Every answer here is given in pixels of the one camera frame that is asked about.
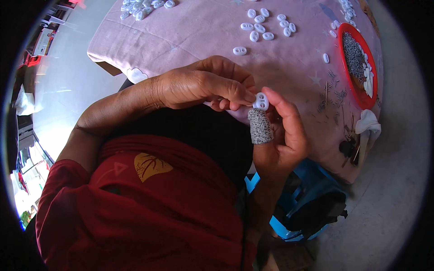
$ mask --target person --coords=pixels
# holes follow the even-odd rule
[[[36,236],[47,267],[251,270],[285,180],[309,151],[295,105],[262,92],[275,138],[259,145],[225,111],[255,101],[253,76],[221,56],[89,106],[39,202]],[[261,181],[241,219],[233,205],[252,159]]]

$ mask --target red shirt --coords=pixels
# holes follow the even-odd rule
[[[89,174],[56,162],[36,216],[53,270],[239,270],[237,191],[207,155],[179,141],[128,135],[107,142]],[[246,242],[246,269],[256,248]]]

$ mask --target table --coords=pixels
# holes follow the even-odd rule
[[[377,68],[378,102],[372,111],[378,119],[383,92],[380,39],[358,0],[352,0],[352,4],[357,15],[353,20],[369,45]],[[142,21],[133,16],[121,20],[121,6],[122,0],[118,0],[96,31],[87,52],[93,61],[119,69],[134,82],[212,55],[225,56],[251,71],[259,88],[269,86],[297,105],[312,145],[309,158],[348,183],[355,181],[360,166],[346,163],[342,168],[345,158],[338,148],[345,139],[343,117],[351,128],[351,115],[356,123],[361,112],[346,81],[338,40],[329,33],[333,20],[345,22],[338,1],[179,0],[175,7],[158,8]],[[270,12],[262,25],[274,33],[275,39],[261,37],[252,42],[250,31],[242,30],[240,25],[254,24],[247,11],[254,9],[259,14],[261,8]],[[281,13],[297,27],[290,37],[284,36],[276,18]],[[234,55],[232,49],[237,46],[246,47],[248,53]],[[324,63],[323,53],[329,55],[329,64]],[[339,80],[336,86],[333,83],[330,99],[336,101],[334,90],[346,89],[348,94],[343,110],[328,105],[320,113],[320,93],[324,92],[326,81],[331,81],[329,70]],[[336,112],[339,116],[335,123]]]

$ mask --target red bowl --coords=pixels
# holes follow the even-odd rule
[[[372,73],[374,74],[372,98],[369,97],[368,94],[366,94],[364,89],[360,89],[359,87],[357,87],[350,76],[347,67],[347,62],[345,61],[345,54],[344,54],[344,45],[343,45],[344,32],[348,32],[360,44],[363,51],[368,55],[368,63],[371,65]],[[375,68],[375,62],[374,62],[374,58],[372,57],[371,50],[369,50],[369,47],[365,39],[362,37],[362,35],[357,31],[355,27],[353,27],[349,23],[342,23],[339,26],[338,39],[339,39],[339,48],[341,49],[342,63],[344,65],[345,74],[347,75],[347,80],[348,83],[350,84],[350,88],[353,93],[354,99],[356,100],[357,104],[360,106],[362,110],[371,109],[374,107],[375,100],[377,99],[377,69]]]

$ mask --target tile floor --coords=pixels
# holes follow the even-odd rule
[[[34,129],[53,159],[80,114],[94,101],[115,93],[126,79],[112,77],[86,55],[114,1],[85,1],[85,9],[77,7],[41,62],[35,92],[41,110],[34,114]],[[309,244],[316,256],[314,270],[386,269],[411,231],[426,186],[430,124],[419,68],[392,16],[378,0],[368,3],[384,53],[383,132],[359,178],[347,187],[352,195],[348,218]]]

